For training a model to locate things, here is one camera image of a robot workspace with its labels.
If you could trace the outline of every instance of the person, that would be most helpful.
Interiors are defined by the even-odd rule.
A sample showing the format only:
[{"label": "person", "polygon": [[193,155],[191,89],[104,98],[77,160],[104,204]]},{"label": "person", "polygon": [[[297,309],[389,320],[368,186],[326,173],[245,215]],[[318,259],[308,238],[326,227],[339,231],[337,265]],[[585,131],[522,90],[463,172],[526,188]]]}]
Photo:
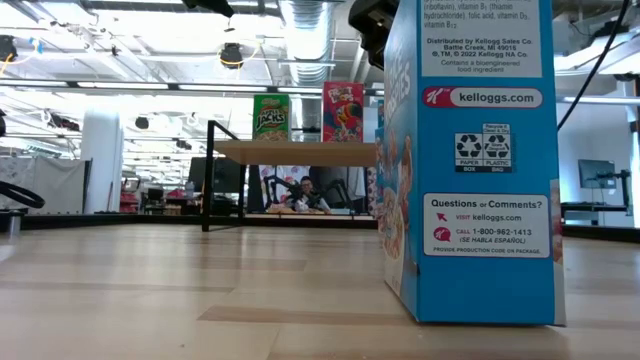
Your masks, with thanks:
[{"label": "person", "polygon": [[306,212],[309,209],[317,209],[327,215],[331,215],[331,208],[327,202],[315,192],[313,182],[308,176],[300,179],[300,187],[302,188],[302,197],[293,199],[293,208],[296,212]]}]

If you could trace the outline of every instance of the computer screen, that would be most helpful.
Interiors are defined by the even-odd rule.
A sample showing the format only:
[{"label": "computer screen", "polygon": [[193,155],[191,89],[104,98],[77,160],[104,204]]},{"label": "computer screen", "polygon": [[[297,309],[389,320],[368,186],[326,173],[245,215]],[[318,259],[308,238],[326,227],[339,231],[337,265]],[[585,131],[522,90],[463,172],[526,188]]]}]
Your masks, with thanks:
[{"label": "computer screen", "polygon": [[613,161],[578,160],[580,187],[583,189],[615,189],[616,166]]},{"label": "computer screen", "polygon": [[[192,158],[189,169],[189,181],[193,182],[196,192],[202,191],[204,184],[206,158]],[[213,192],[237,193],[240,186],[240,164],[229,158],[216,158],[213,161]]]}]

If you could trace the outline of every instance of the ductwork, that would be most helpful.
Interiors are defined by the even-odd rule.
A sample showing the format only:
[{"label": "ductwork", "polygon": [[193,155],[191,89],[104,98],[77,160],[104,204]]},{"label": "ductwork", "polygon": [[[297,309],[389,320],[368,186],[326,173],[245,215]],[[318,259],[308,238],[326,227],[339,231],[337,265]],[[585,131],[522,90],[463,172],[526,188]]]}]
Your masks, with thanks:
[{"label": "ductwork", "polygon": [[[334,4],[304,0],[284,0],[279,4],[287,27],[287,57],[291,60],[328,61]],[[329,68],[322,65],[291,64],[289,69],[296,86],[322,86],[329,76]],[[302,113],[297,114],[298,125],[320,128],[322,102],[310,99],[296,101],[302,101]]]}]

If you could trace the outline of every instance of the black metal frame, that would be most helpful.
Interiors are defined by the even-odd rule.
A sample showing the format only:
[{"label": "black metal frame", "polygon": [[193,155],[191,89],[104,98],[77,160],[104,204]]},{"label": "black metal frame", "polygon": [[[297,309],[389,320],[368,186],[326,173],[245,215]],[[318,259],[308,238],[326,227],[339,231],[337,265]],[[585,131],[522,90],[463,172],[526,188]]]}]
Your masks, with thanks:
[{"label": "black metal frame", "polygon": [[[220,129],[223,133],[229,136],[233,140],[240,140],[231,131],[227,130],[224,126],[220,125],[215,120],[209,120],[207,123],[207,156],[205,160],[205,173],[204,173],[204,190],[202,193],[202,231],[208,232],[211,226],[211,195],[213,194],[213,150],[215,147],[214,138],[216,128]],[[238,184],[238,225],[244,223],[244,185],[245,175],[247,172],[246,165],[240,165],[240,183]]]}]

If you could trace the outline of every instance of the ceiling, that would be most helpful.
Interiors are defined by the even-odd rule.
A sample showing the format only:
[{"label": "ceiling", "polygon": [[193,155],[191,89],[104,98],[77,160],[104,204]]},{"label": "ceiling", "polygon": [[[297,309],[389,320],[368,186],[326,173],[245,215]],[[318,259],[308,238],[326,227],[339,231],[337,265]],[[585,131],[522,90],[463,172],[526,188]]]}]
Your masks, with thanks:
[{"label": "ceiling", "polygon": [[[312,57],[318,50],[318,42],[324,41],[322,35],[326,35],[328,50],[324,58],[311,59],[311,62],[323,63],[321,68],[328,69],[324,79],[363,82],[366,87],[383,83],[382,71],[368,65],[366,54],[359,50],[359,36],[348,24],[353,0],[230,3],[237,12],[231,21],[203,10],[188,11],[180,0],[0,0],[0,35],[15,37],[19,55],[16,60],[22,62],[7,66],[2,77],[308,86],[299,77],[313,66],[298,64],[300,54],[308,53]],[[322,7],[317,10],[324,14],[318,19],[326,21],[326,34],[316,37],[319,35],[317,29],[292,32],[294,21],[287,15],[293,15],[288,9],[293,8],[295,15],[296,6],[318,3]],[[615,17],[619,4],[619,1],[554,1],[555,63],[557,74],[562,75],[557,78],[559,92],[570,95],[577,92],[581,84],[579,79],[593,66],[598,49],[601,51],[602,48],[601,40],[589,46],[590,34]],[[616,47],[601,70],[607,75],[596,77],[590,93],[607,93],[612,84],[610,74],[640,72],[640,65],[636,65],[640,59],[640,37],[635,37],[635,8],[626,19],[629,33],[618,36]],[[320,20],[315,26],[322,26]],[[242,67],[230,69],[220,62],[225,43],[240,44],[244,57]],[[319,107],[320,100],[309,101],[316,102]],[[82,127],[85,110],[95,106],[123,111],[125,138],[136,139],[125,144],[126,169],[153,167],[158,163],[155,158],[162,156],[179,160],[162,165],[163,170],[168,169],[162,173],[169,170],[174,173],[163,176],[163,180],[169,182],[179,181],[175,173],[188,166],[184,158],[192,156],[189,153],[202,153],[206,120],[217,119],[240,138],[251,138],[253,106],[249,96],[225,93],[196,97],[154,95],[153,92],[114,95],[113,92],[4,88],[0,90],[0,108],[7,113],[8,133],[33,136],[30,139],[2,139],[0,153],[30,154],[36,151],[46,154],[53,151],[62,157],[77,157],[80,139],[74,137],[79,137],[79,133],[48,126],[50,114],[75,121]],[[294,118],[294,126],[306,125],[305,114],[306,108],[303,108]],[[134,122],[138,116],[149,118],[150,129],[136,128]],[[44,138],[52,134],[69,137]],[[155,140],[140,140],[143,137]],[[193,150],[178,149],[175,141],[171,141],[176,137],[187,139],[194,145]]]}]

